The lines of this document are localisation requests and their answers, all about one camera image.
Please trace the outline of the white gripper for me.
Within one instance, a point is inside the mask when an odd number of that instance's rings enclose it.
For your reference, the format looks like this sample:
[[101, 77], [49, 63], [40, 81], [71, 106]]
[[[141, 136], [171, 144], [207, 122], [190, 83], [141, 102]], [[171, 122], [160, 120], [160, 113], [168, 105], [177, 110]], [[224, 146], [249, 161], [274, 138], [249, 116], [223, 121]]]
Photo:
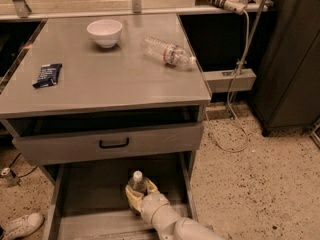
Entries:
[[141, 218], [151, 224], [157, 210], [164, 205], [169, 205], [170, 202], [163, 194], [158, 193], [158, 187], [149, 178], [146, 179], [146, 186], [149, 195], [145, 197], [143, 193], [133, 190], [129, 185], [125, 187], [125, 192], [133, 211], [136, 214], [141, 213]]

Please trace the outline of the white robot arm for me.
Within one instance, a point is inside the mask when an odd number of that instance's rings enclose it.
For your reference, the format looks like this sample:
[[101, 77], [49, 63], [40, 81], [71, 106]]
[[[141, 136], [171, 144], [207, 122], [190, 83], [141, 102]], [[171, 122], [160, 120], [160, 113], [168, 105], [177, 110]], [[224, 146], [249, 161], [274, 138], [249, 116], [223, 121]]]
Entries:
[[225, 240], [199, 222], [178, 214], [149, 179], [130, 179], [125, 191], [129, 205], [156, 230], [159, 240]]

